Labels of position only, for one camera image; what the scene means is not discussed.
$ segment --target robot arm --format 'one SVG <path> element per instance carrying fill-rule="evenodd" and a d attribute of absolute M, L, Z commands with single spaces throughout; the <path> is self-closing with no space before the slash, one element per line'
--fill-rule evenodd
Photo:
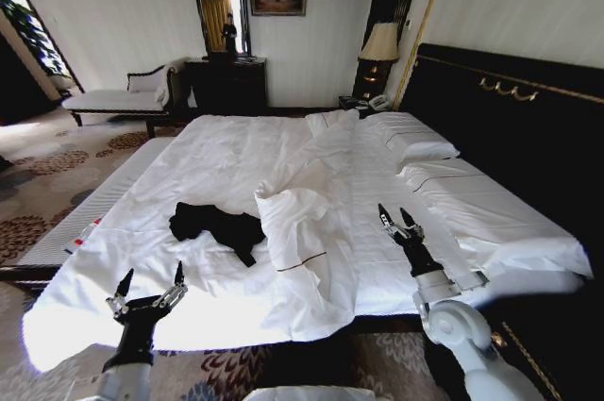
<path fill-rule="evenodd" d="M 400 209 L 405 226 L 395 224 L 382 205 L 379 219 L 386 232 L 403 247 L 411 264 L 411 276 L 418 291 L 413 300 L 428 338 L 451 350 L 465 374 L 465 389 L 473 401 L 543 400 L 535 386 L 510 366 L 491 344 L 491 328 L 471 306 L 451 300 L 461 293 L 441 264 L 434 261 L 423 244 L 424 232 L 412 217 Z M 486 277 L 479 276 L 482 284 Z"/>
<path fill-rule="evenodd" d="M 158 321 L 165 317 L 187 292 L 182 262 L 178 263 L 174 286 L 162 295 L 152 295 L 126 301 L 134 269 L 120 281 L 113 297 L 107 299 L 113 318 L 124 326 L 117 351 L 103 367 L 103 375 L 95 378 L 96 385 L 78 388 L 90 394 L 82 398 L 69 393 L 67 400 L 80 401 L 147 401 L 149 372 L 153 365 L 153 333 Z"/>

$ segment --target lamp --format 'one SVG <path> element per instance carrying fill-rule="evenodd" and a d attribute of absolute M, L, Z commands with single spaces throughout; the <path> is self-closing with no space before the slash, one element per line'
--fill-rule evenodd
<path fill-rule="evenodd" d="M 353 96 L 370 99 L 382 94 L 393 63 L 398 60 L 398 24 L 375 24 L 359 55 L 359 70 Z"/>
<path fill-rule="evenodd" d="M 371 61 L 397 61 L 396 22 L 375 24 L 371 36 L 363 47 L 359 59 Z"/>

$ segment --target mirror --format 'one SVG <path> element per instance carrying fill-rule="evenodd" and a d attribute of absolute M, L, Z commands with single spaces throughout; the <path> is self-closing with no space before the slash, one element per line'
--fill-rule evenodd
<path fill-rule="evenodd" d="M 247 0 L 195 0 L 206 52 L 251 56 Z"/>

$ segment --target black headboard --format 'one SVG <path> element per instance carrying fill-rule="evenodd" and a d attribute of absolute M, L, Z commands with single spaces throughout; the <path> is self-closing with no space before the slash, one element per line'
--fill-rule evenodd
<path fill-rule="evenodd" d="M 599 279 L 604 70 L 422 44 L 401 110 L 576 236 Z"/>

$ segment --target chaise lounge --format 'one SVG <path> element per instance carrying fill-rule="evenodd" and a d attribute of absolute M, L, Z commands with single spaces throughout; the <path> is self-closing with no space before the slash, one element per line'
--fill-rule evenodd
<path fill-rule="evenodd" d="M 96 90 L 70 97 L 62 105 L 78 126 L 82 113 L 107 113 L 144 117 L 147 134 L 155 137 L 159 119 L 171 117 L 187 108 L 190 87 L 184 75 L 184 58 L 162 65 L 148 73 L 129 73 L 126 90 Z"/>

